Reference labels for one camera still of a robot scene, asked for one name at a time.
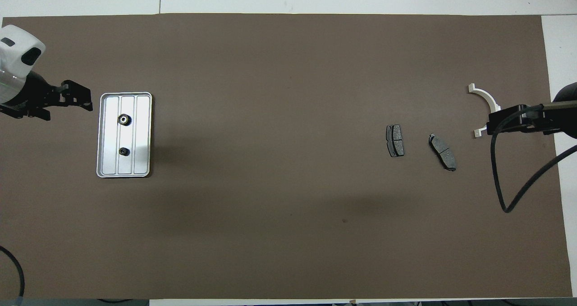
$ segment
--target cable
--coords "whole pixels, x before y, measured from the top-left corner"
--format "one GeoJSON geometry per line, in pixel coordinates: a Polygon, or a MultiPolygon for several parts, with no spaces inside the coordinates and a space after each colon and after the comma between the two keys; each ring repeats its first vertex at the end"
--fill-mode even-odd
{"type": "Polygon", "coordinates": [[[18,297],[23,297],[24,296],[24,271],[22,270],[22,266],[20,265],[20,262],[18,262],[18,260],[16,259],[16,257],[10,253],[10,251],[8,251],[8,249],[6,249],[5,247],[0,245],[0,251],[2,251],[4,254],[6,254],[10,260],[12,260],[12,263],[14,263],[14,265],[16,265],[16,270],[18,270],[18,276],[20,277],[20,291],[18,292],[18,297]]]}
{"type": "Polygon", "coordinates": [[[547,164],[545,164],[542,168],[540,168],[537,172],[535,172],[535,174],[531,178],[529,178],[529,180],[525,183],[525,185],[523,185],[523,187],[521,187],[521,189],[519,190],[517,195],[515,195],[515,197],[513,198],[513,201],[511,201],[511,204],[509,206],[505,205],[505,201],[503,200],[503,193],[501,191],[501,184],[499,183],[499,175],[497,173],[497,162],[496,162],[496,158],[495,158],[495,144],[497,142],[497,135],[503,130],[505,125],[507,125],[509,122],[511,122],[516,117],[519,117],[520,115],[525,114],[525,113],[530,112],[530,111],[541,111],[542,109],[543,109],[543,105],[534,105],[531,107],[526,107],[525,109],[521,109],[521,111],[517,111],[515,113],[512,113],[509,117],[506,117],[505,119],[503,119],[503,121],[501,121],[501,123],[499,123],[499,125],[495,129],[495,132],[493,133],[493,137],[491,138],[491,165],[493,167],[493,179],[495,181],[495,189],[497,191],[497,196],[499,197],[499,203],[501,204],[501,209],[503,209],[504,212],[507,212],[507,213],[511,212],[513,210],[513,208],[515,208],[517,203],[519,203],[519,201],[521,200],[523,195],[527,192],[527,190],[546,171],[548,171],[550,168],[554,167],[555,164],[557,164],[558,162],[560,162],[561,160],[563,160],[567,156],[569,156],[569,155],[571,155],[577,151],[577,145],[575,145],[575,146],[569,148],[568,150],[566,150],[565,152],[562,152],[561,154],[559,154],[559,156],[555,156],[555,158],[553,158],[552,160],[547,162],[547,164]]]}
{"type": "Polygon", "coordinates": [[[118,304],[119,302],[125,302],[125,301],[129,301],[129,300],[132,300],[132,299],[121,299],[121,300],[98,299],[98,300],[100,300],[100,301],[102,301],[102,302],[107,302],[107,303],[109,303],[109,304],[118,304]]]}
{"type": "MultiPolygon", "coordinates": [[[[443,306],[450,306],[447,302],[445,302],[445,300],[441,300],[441,304],[443,304],[443,306]]],[[[472,301],[467,300],[467,304],[468,304],[468,306],[472,306],[472,301]]]]}
{"type": "Polygon", "coordinates": [[[510,302],[509,300],[506,299],[501,299],[502,302],[504,302],[505,304],[509,304],[511,306],[526,306],[526,305],[521,305],[521,304],[513,304],[512,302],[510,302]]]}

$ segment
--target white table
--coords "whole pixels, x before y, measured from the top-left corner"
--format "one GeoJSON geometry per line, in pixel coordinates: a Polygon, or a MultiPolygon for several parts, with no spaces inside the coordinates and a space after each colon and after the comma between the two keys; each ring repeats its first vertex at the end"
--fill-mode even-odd
{"type": "MultiPolygon", "coordinates": [[[[563,86],[577,82],[577,0],[0,0],[0,21],[2,17],[18,16],[158,13],[541,15],[551,97],[563,86]]],[[[554,139],[557,154],[577,143],[577,140],[564,134],[556,134],[554,139]]],[[[577,296],[577,155],[562,161],[559,173],[571,284],[573,296],[577,296]]],[[[424,300],[419,296],[415,297],[415,300],[424,300]]],[[[357,302],[377,301],[408,300],[357,299],[357,302]]],[[[155,300],[151,301],[151,305],[212,306],[308,302],[343,303],[348,300],[155,300]]]]}

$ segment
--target black nut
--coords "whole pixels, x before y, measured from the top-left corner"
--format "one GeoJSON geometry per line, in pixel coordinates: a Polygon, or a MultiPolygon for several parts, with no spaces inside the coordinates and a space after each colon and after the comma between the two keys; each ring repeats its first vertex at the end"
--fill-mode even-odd
{"type": "Polygon", "coordinates": [[[122,156],[128,156],[128,155],[130,155],[130,150],[129,150],[128,148],[126,148],[126,147],[121,147],[121,148],[118,150],[118,154],[120,154],[120,155],[122,155],[122,156]]]}
{"type": "Polygon", "coordinates": [[[123,126],[128,126],[130,125],[130,123],[132,123],[132,118],[130,117],[130,115],[123,113],[118,116],[118,123],[123,126]]]}

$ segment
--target white robot housing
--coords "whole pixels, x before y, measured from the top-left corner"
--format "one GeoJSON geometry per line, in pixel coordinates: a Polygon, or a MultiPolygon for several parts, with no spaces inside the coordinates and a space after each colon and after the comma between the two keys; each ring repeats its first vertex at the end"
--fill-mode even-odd
{"type": "Polygon", "coordinates": [[[66,80],[51,86],[32,71],[46,46],[16,27],[0,29],[0,112],[16,119],[23,116],[50,120],[50,106],[78,105],[92,111],[90,90],[66,80]]]}

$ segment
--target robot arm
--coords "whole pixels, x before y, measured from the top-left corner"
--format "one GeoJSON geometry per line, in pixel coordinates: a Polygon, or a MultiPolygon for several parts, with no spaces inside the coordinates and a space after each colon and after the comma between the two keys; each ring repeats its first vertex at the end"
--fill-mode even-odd
{"type": "Polygon", "coordinates": [[[48,84],[32,71],[46,46],[14,25],[0,29],[0,112],[50,120],[50,106],[77,105],[92,111],[90,90],[70,80],[57,86],[48,84]]]}
{"type": "Polygon", "coordinates": [[[504,212],[511,212],[540,176],[567,156],[577,152],[577,145],[555,156],[547,164],[542,166],[542,168],[527,180],[525,185],[521,187],[511,200],[511,203],[507,205],[503,199],[495,157],[497,135],[501,132],[542,132],[544,135],[564,132],[573,138],[577,138],[577,82],[561,89],[551,103],[542,103],[533,106],[515,105],[489,115],[487,134],[493,136],[491,138],[490,153],[495,189],[501,209],[503,209],[504,212]]]}

